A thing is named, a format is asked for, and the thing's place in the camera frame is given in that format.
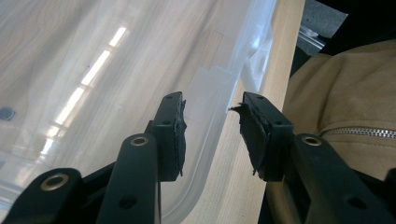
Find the transparent plastic container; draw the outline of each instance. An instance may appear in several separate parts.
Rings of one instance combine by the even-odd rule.
[[[0,3],[0,216],[38,175],[88,175],[183,91],[184,176],[162,183],[163,223],[197,203],[233,92],[262,84],[275,0]]]

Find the zipper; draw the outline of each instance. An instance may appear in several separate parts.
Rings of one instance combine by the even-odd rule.
[[[321,136],[333,135],[333,134],[358,134],[374,137],[384,138],[396,138],[396,131],[384,130],[384,129],[371,129],[371,128],[338,128],[329,130]]]

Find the beige jacket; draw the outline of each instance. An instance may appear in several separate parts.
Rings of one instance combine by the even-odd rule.
[[[395,138],[326,132],[396,131],[396,40],[312,57],[290,79],[283,112],[295,133],[325,133],[323,137],[350,167],[384,179],[396,167]],[[267,194],[281,210],[280,185],[268,184]],[[274,215],[287,221],[286,214]]]

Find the wooden surface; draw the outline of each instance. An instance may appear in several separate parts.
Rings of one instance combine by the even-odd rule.
[[[274,43],[261,93],[281,109],[288,85],[304,0],[277,0]],[[241,102],[243,88],[233,104]],[[239,118],[227,117],[205,189],[183,223],[257,223],[265,184],[252,176],[248,150],[239,134]]]
[[[303,6],[277,0],[262,93],[279,108]],[[122,140],[145,130],[165,94],[187,91],[198,68],[232,74],[247,13],[240,0],[1,1],[0,107],[16,114],[0,120],[0,198],[3,182],[26,187],[49,169],[87,175],[113,162]],[[239,84],[233,105],[242,92]],[[257,221],[264,184],[251,176],[238,120],[227,116],[203,194],[184,223]],[[205,139],[187,122],[190,140]],[[189,152],[173,186],[189,186],[201,156]],[[173,186],[164,185],[164,212],[175,192],[187,190]]]

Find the black plastic part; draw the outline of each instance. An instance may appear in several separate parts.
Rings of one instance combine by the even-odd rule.
[[[271,214],[271,208],[268,203],[267,195],[264,193],[262,198],[262,209],[260,210],[260,216],[258,224],[274,224],[274,218]]]
[[[270,101],[252,92],[244,92],[243,103],[232,110],[241,117],[241,134],[254,170],[264,181],[281,181],[293,125]]]
[[[182,173],[186,140],[184,132],[183,110],[186,102],[181,92],[174,92],[163,97],[151,132],[155,136],[159,149],[160,181],[175,181]]]
[[[43,190],[41,185],[51,176],[67,176],[64,185],[57,189]],[[60,179],[48,182],[54,186]],[[75,169],[54,169],[37,177],[12,205],[3,223],[73,223],[83,195],[78,191],[82,184],[81,175]]]
[[[150,134],[126,138],[96,223],[160,223],[157,142]]]
[[[291,64],[290,76],[293,76],[311,58],[302,49],[296,46],[294,50],[293,63]]]
[[[386,195],[383,195],[384,201],[387,202],[390,212],[396,218],[396,168],[389,170],[385,178]]]
[[[289,203],[290,212],[294,216],[294,219],[299,220],[300,223],[305,223],[309,206],[312,202],[290,157],[288,157],[286,163],[285,183],[283,188]]]
[[[332,7],[346,14],[353,11],[361,0],[317,0],[318,2]]]
[[[319,146],[307,144],[305,137],[318,139]],[[296,135],[290,157],[311,201],[305,223],[395,223],[326,140]]]
[[[102,201],[105,198],[106,187],[100,188],[90,195],[81,204],[77,212],[77,219],[70,223],[95,223],[99,213]]]
[[[350,10],[349,15],[320,53],[336,55],[348,49],[396,38],[394,0],[346,2],[350,3],[350,6],[346,7]]]
[[[84,189],[87,194],[92,194],[97,190],[107,186],[108,180],[110,179],[111,173],[113,172],[114,163],[115,162],[112,162],[82,179],[84,183]]]

